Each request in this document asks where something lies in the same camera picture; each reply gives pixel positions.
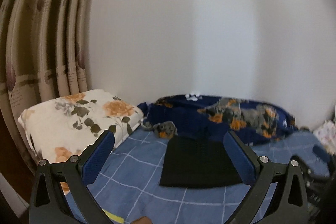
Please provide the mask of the left hand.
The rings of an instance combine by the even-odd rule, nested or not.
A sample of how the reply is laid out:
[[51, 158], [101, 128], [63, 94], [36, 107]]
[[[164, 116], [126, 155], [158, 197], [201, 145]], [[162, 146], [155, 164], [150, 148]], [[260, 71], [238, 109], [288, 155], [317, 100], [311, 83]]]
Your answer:
[[140, 217], [133, 221], [131, 224], [153, 224], [151, 219], [147, 216]]

